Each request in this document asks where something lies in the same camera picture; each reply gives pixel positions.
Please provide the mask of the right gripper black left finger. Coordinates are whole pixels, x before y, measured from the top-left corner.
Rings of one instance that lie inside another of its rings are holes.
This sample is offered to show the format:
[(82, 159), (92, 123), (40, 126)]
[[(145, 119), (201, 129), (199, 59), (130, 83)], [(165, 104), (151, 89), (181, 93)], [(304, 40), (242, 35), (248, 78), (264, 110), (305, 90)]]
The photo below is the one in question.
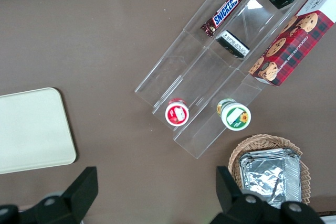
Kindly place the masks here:
[(1, 223), (81, 223), (98, 191), (97, 168), (86, 167), (60, 196), (46, 197), (25, 211), (1, 205)]

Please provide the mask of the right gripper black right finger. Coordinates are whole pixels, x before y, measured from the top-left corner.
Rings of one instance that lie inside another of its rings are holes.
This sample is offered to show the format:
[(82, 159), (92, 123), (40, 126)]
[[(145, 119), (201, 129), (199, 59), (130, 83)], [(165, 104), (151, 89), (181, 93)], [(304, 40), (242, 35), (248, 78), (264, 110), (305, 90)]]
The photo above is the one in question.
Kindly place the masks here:
[(222, 212), (211, 223), (323, 223), (301, 202), (287, 201), (278, 209), (255, 195), (243, 194), (226, 166), (216, 167), (216, 193)]

